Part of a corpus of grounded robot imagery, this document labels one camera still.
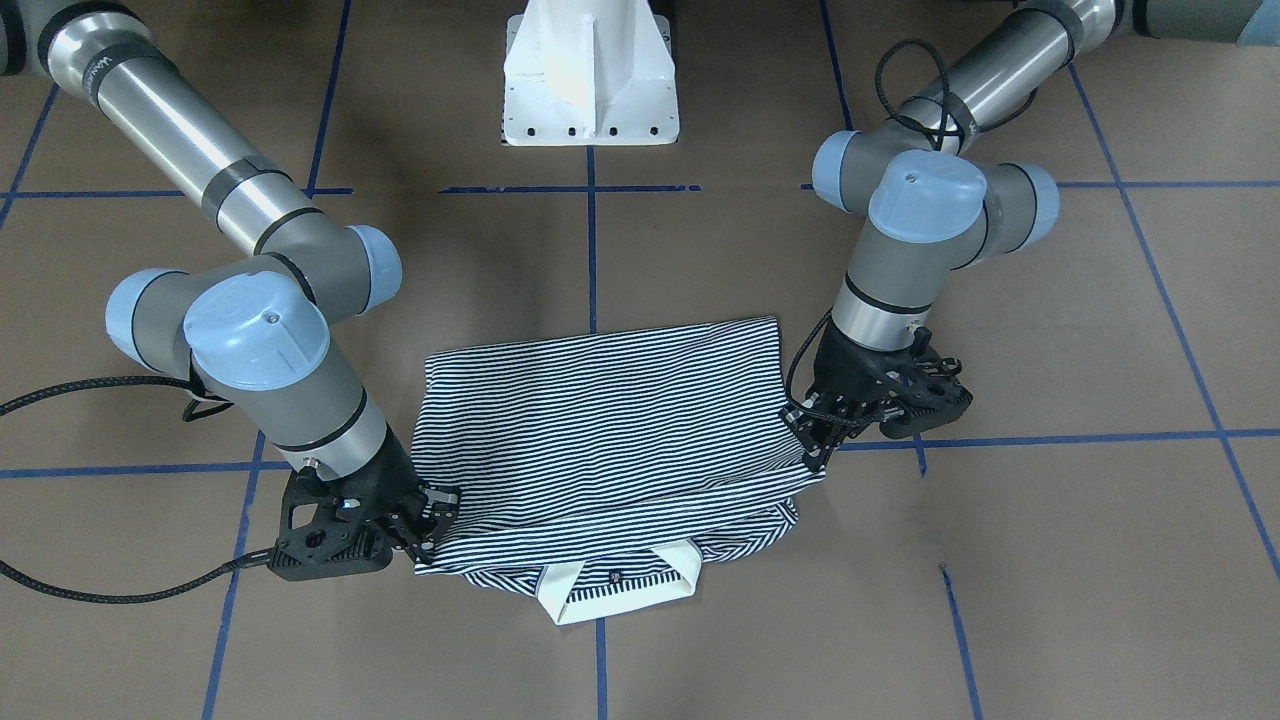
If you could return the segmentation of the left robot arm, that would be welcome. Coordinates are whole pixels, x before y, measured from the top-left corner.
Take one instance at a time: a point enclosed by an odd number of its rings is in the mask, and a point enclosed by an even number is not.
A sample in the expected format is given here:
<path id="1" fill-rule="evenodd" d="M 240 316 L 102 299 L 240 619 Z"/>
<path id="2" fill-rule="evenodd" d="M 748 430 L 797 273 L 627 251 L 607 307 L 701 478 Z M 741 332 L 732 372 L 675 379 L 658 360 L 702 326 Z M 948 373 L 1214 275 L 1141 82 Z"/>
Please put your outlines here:
<path id="1" fill-rule="evenodd" d="M 1276 46 L 1277 4 L 1020 1 L 957 63 L 940 61 L 938 77 L 888 108 L 881 127 L 840 131 L 820 145 L 815 193 L 867 222 L 835 305 L 810 334 L 812 386 L 782 411 L 809 469 L 823 469 L 868 427 L 904 439 L 970 407 L 961 363 L 936 351 L 925 320 L 950 272 L 1046 237 L 1060 192 L 1041 167 L 980 167 L 964 152 L 1021 115 L 1078 55 L 1126 32 Z"/>

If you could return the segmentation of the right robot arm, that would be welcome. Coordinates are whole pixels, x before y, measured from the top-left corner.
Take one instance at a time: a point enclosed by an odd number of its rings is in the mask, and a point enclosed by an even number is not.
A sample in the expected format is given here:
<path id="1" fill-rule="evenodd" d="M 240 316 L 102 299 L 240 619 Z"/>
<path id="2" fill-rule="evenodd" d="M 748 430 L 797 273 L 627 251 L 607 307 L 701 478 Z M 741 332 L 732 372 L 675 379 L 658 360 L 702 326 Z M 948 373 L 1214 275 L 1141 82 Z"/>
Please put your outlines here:
<path id="1" fill-rule="evenodd" d="M 398 292 L 390 240 L 334 222 L 124 3 L 5 1 L 3 73 L 88 104 L 236 246 L 204 272 L 128 275 L 104 323 L 157 379 L 241 410 L 289 464 L 276 541 L 253 561 L 288 582 L 379 571 L 396 553 L 426 571 L 460 493 L 419 477 L 333 336 Z"/>

